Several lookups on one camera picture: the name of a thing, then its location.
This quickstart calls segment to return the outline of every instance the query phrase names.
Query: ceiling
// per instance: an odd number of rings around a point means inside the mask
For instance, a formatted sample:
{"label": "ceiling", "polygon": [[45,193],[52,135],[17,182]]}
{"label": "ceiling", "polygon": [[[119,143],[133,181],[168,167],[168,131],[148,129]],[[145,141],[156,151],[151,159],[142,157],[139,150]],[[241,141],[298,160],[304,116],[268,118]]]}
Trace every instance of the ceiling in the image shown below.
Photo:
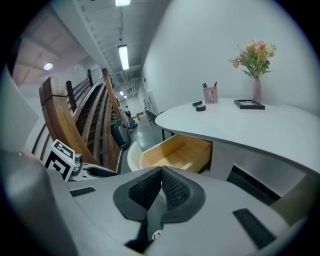
{"label": "ceiling", "polygon": [[[130,88],[141,77],[141,55],[144,34],[155,0],[131,0],[131,4],[116,7],[115,0],[77,0],[76,5],[85,26],[93,35],[117,81],[116,91]],[[118,46],[128,46],[130,69],[123,71]]]}
{"label": "ceiling", "polygon": [[[50,7],[38,13],[21,39],[12,75],[18,86],[64,71],[88,56]],[[51,70],[44,70],[47,63],[53,64]]]}

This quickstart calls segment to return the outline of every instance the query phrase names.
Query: pink flower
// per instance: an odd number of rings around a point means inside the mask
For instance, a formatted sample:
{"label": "pink flower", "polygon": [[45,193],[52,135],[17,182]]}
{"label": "pink flower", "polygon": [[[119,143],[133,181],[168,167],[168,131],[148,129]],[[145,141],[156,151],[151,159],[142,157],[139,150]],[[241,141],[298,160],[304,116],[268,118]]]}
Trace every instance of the pink flower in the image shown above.
{"label": "pink flower", "polygon": [[258,45],[260,46],[261,49],[263,49],[266,46],[266,43],[264,41],[259,41]]}

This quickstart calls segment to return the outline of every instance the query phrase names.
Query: flowers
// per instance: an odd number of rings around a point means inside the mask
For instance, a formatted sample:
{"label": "flowers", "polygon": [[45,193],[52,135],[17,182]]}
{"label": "flowers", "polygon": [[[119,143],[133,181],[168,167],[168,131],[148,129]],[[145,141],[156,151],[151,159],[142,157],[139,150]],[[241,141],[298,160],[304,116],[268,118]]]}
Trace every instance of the flowers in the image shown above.
{"label": "flowers", "polygon": [[275,55],[276,47],[273,44],[266,44],[264,41],[248,42],[244,49],[240,49],[240,54],[229,62],[237,69],[239,66],[244,66],[248,69],[242,70],[249,77],[258,79],[261,75],[269,73],[270,62],[269,57]]}

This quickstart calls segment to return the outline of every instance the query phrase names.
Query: black object on desk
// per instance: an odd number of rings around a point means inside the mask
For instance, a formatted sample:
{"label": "black object on desk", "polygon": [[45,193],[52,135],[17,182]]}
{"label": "black object on desk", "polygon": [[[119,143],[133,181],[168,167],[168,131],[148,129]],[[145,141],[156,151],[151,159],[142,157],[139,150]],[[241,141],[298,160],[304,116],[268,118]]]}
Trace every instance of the black object on desk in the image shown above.
{"label": "black object on desk", "polygon": [[195,106],[199,106],[201,104],[202,104],[202,100],[195,102],[195,103],[192,103],[192,106],[195,107]]}
{"label": "black object on desk", "polygon": [[251,99],[234,99],[233,102],[241,110],[264,110],[266,108],[264,105],[256,103]]}
{"label": "black object on desk", "polygon": [[199,105],[195,107],[195,111],[197,112],[205,111],[206,109],[206,105]]}

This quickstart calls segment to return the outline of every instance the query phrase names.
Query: pen holder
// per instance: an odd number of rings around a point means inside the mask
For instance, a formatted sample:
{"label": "pen holder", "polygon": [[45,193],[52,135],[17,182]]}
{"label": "pen holder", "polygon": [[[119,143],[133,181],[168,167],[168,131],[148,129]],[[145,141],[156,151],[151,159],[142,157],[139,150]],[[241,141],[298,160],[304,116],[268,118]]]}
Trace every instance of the pen holder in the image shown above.
{"label": "pen holder", "polygon": [[204,101],[206,104],[218,103],[217,87],[203,88]]}

